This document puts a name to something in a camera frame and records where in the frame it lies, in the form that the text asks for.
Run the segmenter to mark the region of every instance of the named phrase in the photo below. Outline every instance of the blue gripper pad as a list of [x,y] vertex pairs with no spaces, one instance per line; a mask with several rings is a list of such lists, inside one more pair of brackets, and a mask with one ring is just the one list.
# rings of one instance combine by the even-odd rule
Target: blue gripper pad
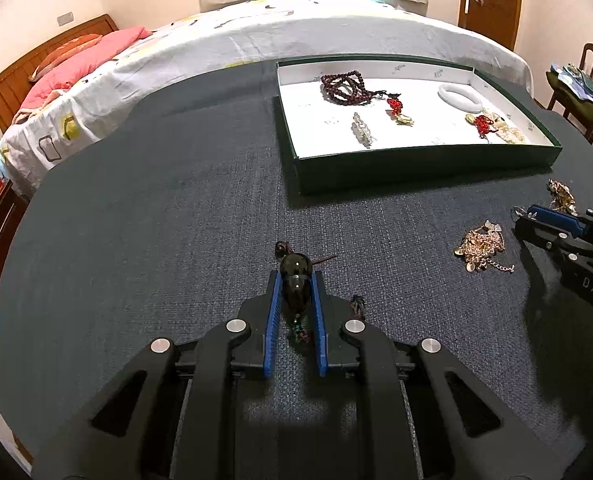
[[276,273],[274,280],[274,290],[272,291],[272,301],[270,303],[270,312],[268,313],[268,323],[265,327],[264,353],[263,353],[263,376],[269,379],[272,376],[274,360],[276,358],[276,341],[278,339],[278,326],[281,322],[281,303],[283,302],[283,280],[281,273]]
[[561,231],[569,232],[573,238],[580,238],[585,234],[585,229],[581,223],[573,216],[566,215],[565,213],[559,213],[552,211],[547,207],[540,205],[532,205],[528,209],[528,214],[536,214],[535,220],[543,222],[544,224],[552,225]]
[[317,273],[312,273],[312,304],[315,310],[315,348],[317,349],[317,367],[319,375],[325,377],[328,371],[328,356],[326,345],[325,325],[323,323],[323,310],[321,309],[321,295],[317,283]]

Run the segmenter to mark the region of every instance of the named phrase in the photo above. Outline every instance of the dark gray tablecloth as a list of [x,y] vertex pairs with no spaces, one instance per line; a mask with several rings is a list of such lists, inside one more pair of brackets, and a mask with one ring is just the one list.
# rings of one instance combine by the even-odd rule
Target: dark gray tablecloth
[[[15,434],[35,454],[152,338],[184,342],[233,316],[284,239],[340,254],[323,268],[331,293],[365,295],[393,338],[442,341],[571,462],[593,433],[593,309],[510,232],[513,205],[549,203],[548,175],[300,198],[277,148],[275,78],[262,62],[165,88],[49,172],[0,285],[0,410]],[[592,147],[504,85],[563,145],[552,176],[593,207]],[[513,274],[454,257],[485,219],[503,226]],[[238,478],[356,478],[355,387],[318,380],[285,336],[267,388],[238,390]]]

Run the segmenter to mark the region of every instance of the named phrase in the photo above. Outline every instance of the pink blanket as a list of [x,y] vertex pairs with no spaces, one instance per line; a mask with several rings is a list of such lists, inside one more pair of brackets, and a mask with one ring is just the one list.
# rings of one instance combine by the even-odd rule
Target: pink blanket
[[67,92],[79,79],[94,72],[136,40],[142,40],[151,35],[152,33],[144,27],[116,30],[104,36],[93,47],[62,62],[32,87],[23,100],[20,110],[14,116],[12,124],[23,122],[28,117],[38,114],[46,105]]

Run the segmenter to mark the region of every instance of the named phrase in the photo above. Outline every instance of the triangular cutout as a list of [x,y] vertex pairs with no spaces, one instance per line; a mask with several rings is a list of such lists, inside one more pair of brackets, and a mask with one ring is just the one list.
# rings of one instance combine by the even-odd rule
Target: triangular cutout
[[446,381],[457,404],[465,434],[471,438],[497,430],[501,420],[454,372],[446,372]]
[[92,426],[114,436],[126,436],[147,372],[136,372],[93,418]]

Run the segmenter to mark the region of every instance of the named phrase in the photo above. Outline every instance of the orange pillow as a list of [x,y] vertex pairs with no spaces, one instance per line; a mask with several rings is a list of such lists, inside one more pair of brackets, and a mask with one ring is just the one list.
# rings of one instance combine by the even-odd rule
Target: orange pillow
[[31,83],[38,81],[55,66],[59,66],[66,59],[70,59],[74,54],[78,54],[82,50],[99,43],[101,38],[102,35],[100,34],[86,34],[85,36],[81,36],[80,38],[62,44],[59,48],[50,52],[50,54],[39,63],[28,81]]

